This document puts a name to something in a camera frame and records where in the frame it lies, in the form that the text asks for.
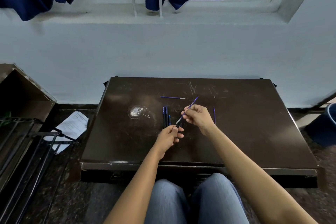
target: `jeans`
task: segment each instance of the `jeans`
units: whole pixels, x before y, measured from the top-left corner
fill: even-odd
[[[201,183],[189,205],[183,189],[166,179],[154,184],[145,224],[248,224],[241,199],[222,174],[212,174]]]

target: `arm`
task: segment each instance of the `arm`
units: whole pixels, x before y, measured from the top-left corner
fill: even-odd
[[[175,125],[166,127],[161,131],[138,171],[128,184],[104,224],[115,223],[143,223],[145,221],[149,199],[155,182],[159,160],[174,143],[179,141],[183,131]]]
[[[191,109],[187,108],[184,108],[183,117],[197,125],[213,143],[226,169],[262,223],[317,224],[284,188],[216,127],[205,107],[193,105]]]

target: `scratched table surface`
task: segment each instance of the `scratched table surface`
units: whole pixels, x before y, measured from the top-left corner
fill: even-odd
[[[185,97],[166,99],[160,96]],[[263,168],[316,169],[317,163],[270,80],[112,77],[99,105],[82,162],[140,164],[163,128],[199,96],[216,125]],[[199,129],[183,123],[184,138],[161,164],[223,167]]]

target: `blue bucket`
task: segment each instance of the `blue bucket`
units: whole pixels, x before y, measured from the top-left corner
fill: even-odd
[[[336,144],[336,103],[327,106],[325,112],[305,127],[309,137],[322,146]]]

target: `white wall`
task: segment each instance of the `white wall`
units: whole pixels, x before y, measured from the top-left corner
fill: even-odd
[[[59,103],[97,104],[110,76],[269,78],[287,107],[336,90],[336,0],[305,0],[288,25],[52,24],[0,16],[0,62]]]

